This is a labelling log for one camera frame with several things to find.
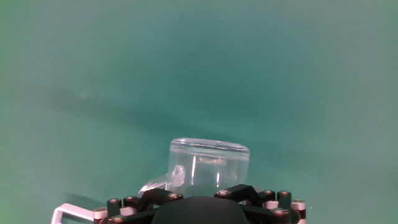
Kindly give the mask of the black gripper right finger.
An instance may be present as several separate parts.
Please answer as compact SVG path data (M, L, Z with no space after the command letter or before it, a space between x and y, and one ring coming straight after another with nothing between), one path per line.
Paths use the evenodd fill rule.
M239 184L222 189L214 197L232 201L247 223L306 224L307 208L304 200L293 199L289 191L259 190Z

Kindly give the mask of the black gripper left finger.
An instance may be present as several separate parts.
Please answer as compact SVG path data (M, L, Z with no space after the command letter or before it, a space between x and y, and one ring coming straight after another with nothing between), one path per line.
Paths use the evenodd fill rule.
M93 211L93 223L150 223L155 207L183 199L182 194L162 188L146 190L139 195L111 198L106 206Z

